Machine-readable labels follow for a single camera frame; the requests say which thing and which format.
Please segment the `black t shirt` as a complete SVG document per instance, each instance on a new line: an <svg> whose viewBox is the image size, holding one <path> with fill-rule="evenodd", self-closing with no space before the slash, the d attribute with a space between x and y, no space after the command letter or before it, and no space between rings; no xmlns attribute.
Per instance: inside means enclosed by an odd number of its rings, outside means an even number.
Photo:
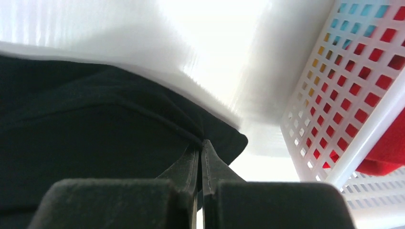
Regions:
<svg viewBox="0 0 405 229"><path fill-rule="evenodd" d="M227 164L248 140L176 92L102 64L0 58L0 226L24 229L66 178L156 178L210 140Z"/></svg>

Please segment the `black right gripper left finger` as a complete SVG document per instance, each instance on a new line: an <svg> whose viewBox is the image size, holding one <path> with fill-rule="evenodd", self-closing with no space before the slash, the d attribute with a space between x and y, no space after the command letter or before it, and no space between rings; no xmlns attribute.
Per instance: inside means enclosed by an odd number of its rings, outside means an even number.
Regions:
<svg viewBox="0 0 405 229"><path fill-rule="evenodd" d="M199 151L155 179L63 179L44 195L31 229L194 229Z"/></svg>

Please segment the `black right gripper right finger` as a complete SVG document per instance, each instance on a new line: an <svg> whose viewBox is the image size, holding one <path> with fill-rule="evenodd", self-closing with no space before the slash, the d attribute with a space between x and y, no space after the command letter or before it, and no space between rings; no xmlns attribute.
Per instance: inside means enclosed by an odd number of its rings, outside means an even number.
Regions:
<svg viewBox="0 0 405 229"><path fill-rule="evenodd" d="M315 182L247 182L216 153L201 151L203 220L206 229L352 229L340 192Z"/></svg>

